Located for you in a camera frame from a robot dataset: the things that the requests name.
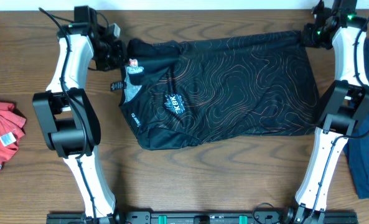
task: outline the white label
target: white label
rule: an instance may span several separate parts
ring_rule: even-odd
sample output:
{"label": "white label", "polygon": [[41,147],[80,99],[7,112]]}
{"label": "white label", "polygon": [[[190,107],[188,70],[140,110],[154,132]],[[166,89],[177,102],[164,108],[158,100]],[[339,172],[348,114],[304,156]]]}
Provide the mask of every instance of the white label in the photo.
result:
{"label": "white label", "polygon": [[128,71],[128,73],[130,75],[134,75],[134,74],[141,73],[142,71],[144,71],[144,67],[142,67],[142,66],[128,66],[128,67],[126,67],[126,71]]}
{"label": "white label", "polygon": [[0,136],[0,141],[2,142],[3,146],[6,147],[10,145],[11,143],[16,142],[14,135],[10,132],[5,135]]}
{"label": "white label", "polygon": [[140,121],[137,119],[136,115],[134,115],[134,113],[132,113],[132,118],[134,119],[134,121],[136,122],[137,124],[137,127],[140,127]]}

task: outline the white wall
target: white wall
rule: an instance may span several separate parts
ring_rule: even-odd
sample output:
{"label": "white wall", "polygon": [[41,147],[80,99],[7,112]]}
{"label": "white wall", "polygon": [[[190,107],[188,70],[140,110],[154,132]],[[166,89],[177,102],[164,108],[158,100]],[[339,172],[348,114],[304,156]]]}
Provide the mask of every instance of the white wall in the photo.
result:
{"label": "white wall", "polygon": [[[0,0],[0,11],[73,10],[89,5],[97,10],[200,10],[200,9],[311,9],[319,0]],[[334,0],[326,0],[332,6]],[[369,0],[358,0],[358,9],[369,9]]]}

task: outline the green connector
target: green connector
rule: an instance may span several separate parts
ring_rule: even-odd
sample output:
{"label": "green connector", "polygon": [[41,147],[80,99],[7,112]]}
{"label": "green connector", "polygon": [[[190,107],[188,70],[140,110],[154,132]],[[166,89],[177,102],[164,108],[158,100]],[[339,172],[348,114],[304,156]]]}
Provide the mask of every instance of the green connector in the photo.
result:
{"label": "green connector", "polygon": [[248,224],[248,217],[246,215],[240,215],[240,224]]}
{"label": "green connector", "polygon": [[158,224],[167,224],[167,217],[166,217],[166,215],[160,215],[158,217]]}

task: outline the wood grain surface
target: wood grain surface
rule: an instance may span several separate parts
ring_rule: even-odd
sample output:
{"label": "wood grain surface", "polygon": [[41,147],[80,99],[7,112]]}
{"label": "wood grain surface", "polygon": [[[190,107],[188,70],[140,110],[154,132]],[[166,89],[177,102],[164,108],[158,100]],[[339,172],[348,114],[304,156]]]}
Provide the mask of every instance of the wood grain surface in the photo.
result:
{"label": "wood grain surface", "polygon": [[[72,18],[72,12],[54,12]],[[105,11],[121,38],[146,42],[202,40],[302,29],[310,11]],[[359,14],[367,15],[368,11]],[[27,118],[19,152],[0,172],[0,223],[45,223],[49,212],[84,211],[69,168],[47,149],[32,107],[53,77],[57,28],[39,12],[0,12],[0,101]],[[332,83],[334,51],[307,49],[319,92]],[[89,72],[86,92],[101,123],[105,177],[123,209],[252,210],[285,207],[304,177],[314,136],[238,137],[179,150],[141,149],[109,92],[119,71]],[[329,190],[330,210],[355,210],[369,223],[342,154]]]}

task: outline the black t-shirt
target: black t-shirt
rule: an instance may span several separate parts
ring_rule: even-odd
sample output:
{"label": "black t-shirt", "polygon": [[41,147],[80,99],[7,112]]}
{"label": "black t-shirt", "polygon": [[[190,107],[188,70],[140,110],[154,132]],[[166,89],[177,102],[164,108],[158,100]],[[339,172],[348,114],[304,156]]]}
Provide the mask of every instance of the black t-shirt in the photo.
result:
{"label": "black t-shirt", "polygon": [[312,134],[319,94],[299,31],[128,45],[121,111],[145,149]]}

